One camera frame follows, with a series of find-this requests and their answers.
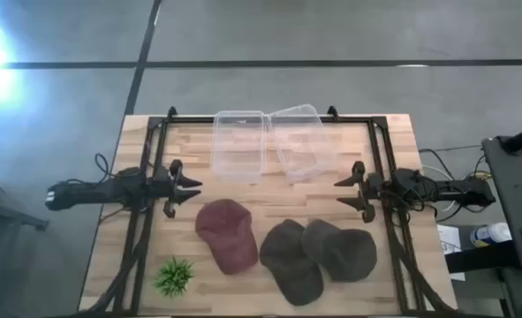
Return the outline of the white plastic bottle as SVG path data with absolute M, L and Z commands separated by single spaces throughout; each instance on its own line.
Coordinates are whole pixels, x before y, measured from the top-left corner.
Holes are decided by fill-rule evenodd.
M 470 233 L 470 241 L 475 247 L 485 247 L 511 240 L 507 223 L 483 225 Z

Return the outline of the dark grey side table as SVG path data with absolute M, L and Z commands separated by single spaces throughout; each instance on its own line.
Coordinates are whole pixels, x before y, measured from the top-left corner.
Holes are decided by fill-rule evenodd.
M 522 269 L 522 132 L 481 142 Z

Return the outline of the black metal frame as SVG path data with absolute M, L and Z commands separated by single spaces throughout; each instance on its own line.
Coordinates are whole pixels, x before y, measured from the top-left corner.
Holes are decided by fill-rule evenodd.
M 147 237 L 147 254 L 129 273 L 123 294 L 108 305 L 109 317 L 386 316 L 399 315 L 404 309 L 429 309 L 423 290 L 412 282 L 404 265 L 391 256 L 390 234 L 412 249 L 432 289 L 445 304 L 454 307 L 455 292 L 431 208 L 413 213 L 405 227 L 377 208 L 374 221 L 366 225 L 378 249 L 378 262 L 371 275 L 359 283 L 326 283 L 322 296 L 302 307 L 284 299 L 262 265 L 234 276 L 219 270 L 193 228 L 197 212 L 205 203 L 231 198 L 243 204 L 253 214 L 257 240 L 263 240 L 273 226 L 288 218 L 299 223 L 321 218 L 342 228 L 360 228 L 364 222 L 357 210 L 337 201 L 354 196 L 356 189 L 334 186 L 347 176 L 354 162 L 360 160 L 367 171 L 379 170 L 383 174 L 398 165 L 412 169 L 421 166 L 407 115 L 327 115 L 322 122 L 337 151 L 334 170 L 291 184 L 279 167 L 274 144 L 268 142 L 262 180 L 251 185 L 228 182 L 211 170 L 212 117 L 162 116 L 154 131 L 148 130 L 148 117 L 127 117 L 119 138 L 116 167 L 135 164 L 142 149 L 150 146 L 153 152 L 163 153 L 165 163 L 180 160 L 185 173 L 202 183 L 201 194 L 178 207 L 174 218 L 163 213 L 162 203 L 155 205 L 151 217 L 132 217 L 116 205 L 106 207 L 106 220 L 95 235 L 79 308 L 89 309 L 108 289 L 119 271 L 125 245 Z M 174 299 L 162 296 L 153 286 L 157 270 L 171 257 L 188 260 L 194 271 L 186 293 Z

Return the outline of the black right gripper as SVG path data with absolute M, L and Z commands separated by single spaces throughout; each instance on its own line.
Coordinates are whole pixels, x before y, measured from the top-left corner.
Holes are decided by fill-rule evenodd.
M 380 199 L 383 177 L 379 172 L 371 172 L 365 176 L 366 167 L 362 161 L 356 161 L 352 166 L 352 175 L 337 181 L 334 186 L 359 186 L 358 197 L 337 198 L 337 201 L 355 208 L 362 215 L 365 223 L 371 223 L 375 218 L 375 208 L 370 200 Z

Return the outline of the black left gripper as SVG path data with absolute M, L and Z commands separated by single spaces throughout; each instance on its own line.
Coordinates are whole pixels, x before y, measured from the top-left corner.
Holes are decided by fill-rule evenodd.
M 153 193 L 156 198 L 165 198 L 163 212 L 168 218 L 176 216 L 176 205 L 181 205 L 185 201 L 201 194 L 201 190 L 179 190 L 182 187 L 197 187 L 202 183 L 198 180 L 180 175 L 183 164 L 180 160 L 174 160 L 169 167 L 158 166 L 153 174 Z

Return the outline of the white paper sheet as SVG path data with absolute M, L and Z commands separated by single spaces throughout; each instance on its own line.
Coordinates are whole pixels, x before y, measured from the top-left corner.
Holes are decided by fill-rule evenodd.
M 457 227 L 438 224 L 437 230 L 444 254 L 454 254 L 462 251 L 459 229 Z

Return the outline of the clear plastic container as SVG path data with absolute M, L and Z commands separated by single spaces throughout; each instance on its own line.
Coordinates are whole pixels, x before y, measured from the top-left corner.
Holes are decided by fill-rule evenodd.
M 267 120 L 279 162 L 291 183 L 337 167 L 337 152 L 313 105 L 278 110 L 269 113 Z
M 265 163 L 264 131 L 262 111 L 219 111 L 214 117 L 211 170 L 227 181 L 259 183 Z

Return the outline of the dark brown baseball cap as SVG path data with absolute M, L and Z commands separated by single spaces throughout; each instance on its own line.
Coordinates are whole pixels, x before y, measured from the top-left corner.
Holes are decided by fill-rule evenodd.
M 318 264 L 302 246 L 304 231 L 302 224 L 284 219 L 268 232 L 259 256 L 286 301 L 295 307 L 315 302 L 324 289 Z

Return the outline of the maroon baseball cap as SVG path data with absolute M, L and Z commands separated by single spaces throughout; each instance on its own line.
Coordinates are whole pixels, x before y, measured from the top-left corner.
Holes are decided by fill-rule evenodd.
M 205 204 L 196 216 L 195 232 L 208 245 L 225 275 L 242 273 L 259 259 L 251 212 L 234 200 Z

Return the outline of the small green artificial plant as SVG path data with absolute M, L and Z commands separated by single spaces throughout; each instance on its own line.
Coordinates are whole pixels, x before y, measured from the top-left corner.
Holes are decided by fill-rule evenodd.
M 192 278 L 193 264 L 185 259 L 171 257 L 157 270 L 153 286 L 162 296 L 174 299 L 186 293 Z

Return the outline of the dark grey baseball cap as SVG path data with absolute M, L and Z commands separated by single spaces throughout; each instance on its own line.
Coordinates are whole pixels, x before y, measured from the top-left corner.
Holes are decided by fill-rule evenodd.
M 363 280 L 377 263 L 377 247 L 369 231 L 340 229 L 321 219 L 306 226 L 301 245 L 333 282 Z

